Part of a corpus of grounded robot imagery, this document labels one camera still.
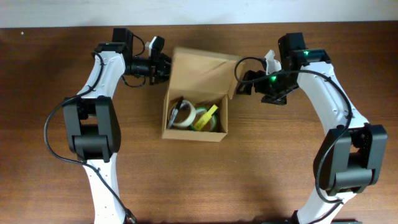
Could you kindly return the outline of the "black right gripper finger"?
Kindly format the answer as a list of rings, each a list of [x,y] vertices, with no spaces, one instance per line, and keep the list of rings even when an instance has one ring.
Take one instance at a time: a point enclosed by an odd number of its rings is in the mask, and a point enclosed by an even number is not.
[[[243,76],[243,81],[250,81],[256,78],[256,73],[252,70],[247,71]],[[240,83],[236,90],[237,95],[251,95],[253,83]]]
[[[261,102],[284,106],[287,104],[287,97],[285,95],[264,95]]]

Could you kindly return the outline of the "cardboard box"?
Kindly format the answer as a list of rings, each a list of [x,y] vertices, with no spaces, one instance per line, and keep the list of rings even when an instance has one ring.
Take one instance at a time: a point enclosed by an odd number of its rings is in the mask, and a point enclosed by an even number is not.
[[[235,66],[241,59],[204,50],[177,47],[174,50],[170,80],[164,98],[162,116],[162,138],[191,141],[220,142],[228,134],[228,100],[232,99],[238,85]],[[198,107],[218,107],[216,126],[202,131],[168,127],[170,110],[183,98]]]

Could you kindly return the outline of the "black sharpie marker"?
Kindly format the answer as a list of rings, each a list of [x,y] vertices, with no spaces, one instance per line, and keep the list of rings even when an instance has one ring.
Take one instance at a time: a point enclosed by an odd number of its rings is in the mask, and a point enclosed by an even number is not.
[[[168,124],[169,129],[172,127],[172,125],[178,115],[178,112],[180,110],[182,102],[183,102],[183,97],[181,96],[180,99],[177,101],[176,105],[174,106],[174,108],[171,110],[169,124]]]

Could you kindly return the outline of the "yellow highlighter marker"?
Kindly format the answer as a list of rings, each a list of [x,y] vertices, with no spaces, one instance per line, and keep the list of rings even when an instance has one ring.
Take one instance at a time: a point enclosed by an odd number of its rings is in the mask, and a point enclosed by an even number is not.
[[[201,129],[206,125],[211,119],[212,115],[216,113],[218,107],[216,105],[211,106],[207,109],[207,112],[194,124],[194,127],[201,131]]]

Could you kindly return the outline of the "green tape roll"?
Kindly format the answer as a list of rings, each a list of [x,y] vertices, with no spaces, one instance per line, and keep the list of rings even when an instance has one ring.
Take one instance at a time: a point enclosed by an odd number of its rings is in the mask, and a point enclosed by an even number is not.
[[[199,107],[196,109],[196,116],[194,119],[194,122],[190,125],[190,129],[193,131],[198,131],[198,129],[196,129],[194,127],[194,124],[207,112],[207,109],[205,107]],[[211,119],[209,120],[209,122],[206,123],[206,125],[201,129],[201,131],[204,132],[213,132],[216,128],[217,125],[217,118],[215,116],[215,114],[212,115]]]

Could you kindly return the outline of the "white masking tape roll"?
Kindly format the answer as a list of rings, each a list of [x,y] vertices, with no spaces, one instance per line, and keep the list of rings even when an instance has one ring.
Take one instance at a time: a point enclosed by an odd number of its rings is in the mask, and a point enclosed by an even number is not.
[[[169,109],[168,119],[170,119],[171,110],[174,108],[175,105],[176,103],[174,103],[171,109]],[[171,128],[187,128],[193,123],[195,116],[196,109],[194,105],[188,100],[183,100],[178,115]]]

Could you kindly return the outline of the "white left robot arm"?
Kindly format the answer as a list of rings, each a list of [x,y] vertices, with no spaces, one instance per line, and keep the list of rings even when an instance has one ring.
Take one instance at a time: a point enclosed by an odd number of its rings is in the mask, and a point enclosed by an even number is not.
[[[115,28],[111,41],[94,49],[95,62],[84,87],[62,106],[68,146],[88,176],[95,223],[136,222],[121,201],[116,173],[121,129],[113,95],[119,80],[132,75],[154,85],[169,79],[171,59],[162,51],[164,38],[155,36],[145,43],[145,57],[133,54],[136,37],[127,28]]]

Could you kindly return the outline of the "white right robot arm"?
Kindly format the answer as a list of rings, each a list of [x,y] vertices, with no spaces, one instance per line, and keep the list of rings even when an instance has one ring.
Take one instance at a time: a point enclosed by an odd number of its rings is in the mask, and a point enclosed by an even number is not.
[[[258,62],[262,70],[240,77],[236,93],[263,95],[262,102],[285,105],[300,88],[319,117],[325,138],[313,160],[315,186],[305,205],[287,223],[336,223],[335,217],[352,198],[377,183],[387,144],[380,124],[372,125],[341,87],[324,49],[309,49],[300,32],[278,40],[280,60],[269,51]]]

